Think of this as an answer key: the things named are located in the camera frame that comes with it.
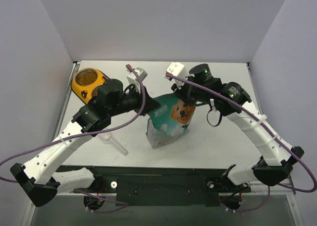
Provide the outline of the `green pet food bag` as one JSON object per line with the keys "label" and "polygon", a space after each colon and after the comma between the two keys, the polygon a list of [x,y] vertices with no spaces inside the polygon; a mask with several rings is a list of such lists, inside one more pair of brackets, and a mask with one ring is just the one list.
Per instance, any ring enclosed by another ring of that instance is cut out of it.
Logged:
{"label": "green pet food bag", "polygon": [[160,107],[149,112],[147,139],[153,149],[168,145],[185,135],[195,112],[175,94],[165,94],[154,98]]}

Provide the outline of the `clear plastic scoop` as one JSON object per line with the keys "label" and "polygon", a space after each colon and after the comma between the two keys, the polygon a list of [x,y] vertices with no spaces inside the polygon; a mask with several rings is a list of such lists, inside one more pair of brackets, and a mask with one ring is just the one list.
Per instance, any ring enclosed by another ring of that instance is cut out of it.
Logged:
{"label": "clear plastic scoop", "polygon": [[111,134],[111,132],[101,133],[98,137],[104,141],[106,144],[111,144],[116,150],[118,150],[122,155],[127,156],[128,151],[123,147]]}

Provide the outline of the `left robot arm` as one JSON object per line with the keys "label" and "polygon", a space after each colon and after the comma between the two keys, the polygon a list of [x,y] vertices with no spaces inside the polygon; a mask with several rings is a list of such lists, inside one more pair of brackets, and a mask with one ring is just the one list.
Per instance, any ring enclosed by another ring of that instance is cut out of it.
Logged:
{"label": "left robot arm", "polygon": [[121,81],[109,79],[97,89],[97,95],[83,106],[62,133],[33,159],[14,164],[10,172],[36,207],[51,201],[55,195],[74,189],[98,191],[104,182],[94,167],[58,172],[58,168],[79,147],[111,124],[113,116],[135,111],[146,115],[160,107],[146,90],[127,88]]}

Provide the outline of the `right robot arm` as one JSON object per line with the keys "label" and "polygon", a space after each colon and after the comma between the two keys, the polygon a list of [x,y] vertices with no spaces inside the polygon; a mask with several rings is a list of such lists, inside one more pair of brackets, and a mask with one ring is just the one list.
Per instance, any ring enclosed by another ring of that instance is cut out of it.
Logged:
{"label": "right robot arm", "polygon": [[222,175],[229,185],[260,181],[268,186],[280,185],[303,156],[301,147],[293,147],[279,136],[260,114],[250,95],[236,82],[223,83],[213,77],[206,63],[187,70],[179,62],[166,69],[166,78],[174,80],[172,91],[189,106],[209,105],[237,125],[261,154],[259,161],[248,166],[231,165]]}

